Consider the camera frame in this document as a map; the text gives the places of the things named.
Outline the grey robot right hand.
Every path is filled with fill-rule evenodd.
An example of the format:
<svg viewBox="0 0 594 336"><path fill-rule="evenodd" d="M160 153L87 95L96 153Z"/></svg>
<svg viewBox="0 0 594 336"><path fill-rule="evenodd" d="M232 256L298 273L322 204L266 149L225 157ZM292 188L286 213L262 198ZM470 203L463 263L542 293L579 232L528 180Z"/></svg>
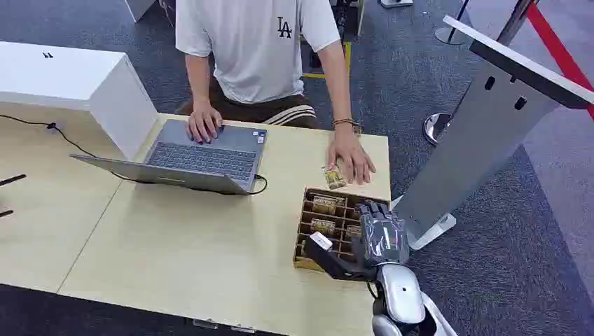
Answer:
<svg viewBox="0 0 594 336"><path fill-rule="evenodd" d="M410 257L405 221L388 204L367 199L355 206L361 225L362 258L365 266L385 263L404 265Z"/></svg>

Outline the person's right hand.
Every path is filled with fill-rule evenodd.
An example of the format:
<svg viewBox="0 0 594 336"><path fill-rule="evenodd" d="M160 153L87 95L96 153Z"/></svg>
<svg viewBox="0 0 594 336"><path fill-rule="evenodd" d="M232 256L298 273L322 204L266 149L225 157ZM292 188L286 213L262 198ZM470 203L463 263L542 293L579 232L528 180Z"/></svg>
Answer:
<svg viewBox="0 0 594 336"><path fill-rule="evenodd" d="M223 126L221 114L212 107L209 101L194 101L193 110L186 123L188 138L199 144L210 144L218 138Z"/></svg>

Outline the person's left hand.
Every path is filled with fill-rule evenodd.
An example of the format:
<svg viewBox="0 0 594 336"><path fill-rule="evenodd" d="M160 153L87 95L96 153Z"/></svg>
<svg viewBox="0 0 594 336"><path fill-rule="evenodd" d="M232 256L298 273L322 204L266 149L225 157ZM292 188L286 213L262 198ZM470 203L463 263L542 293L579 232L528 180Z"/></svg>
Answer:
<svg viewBox="0 0 594 336"><path fill-rule="evenodd" d="M334 127L326 161L327 167L338 167L349 183L356 182L359 185L370 183L371 173L376 172L353 126L348 123Z"/></svg>

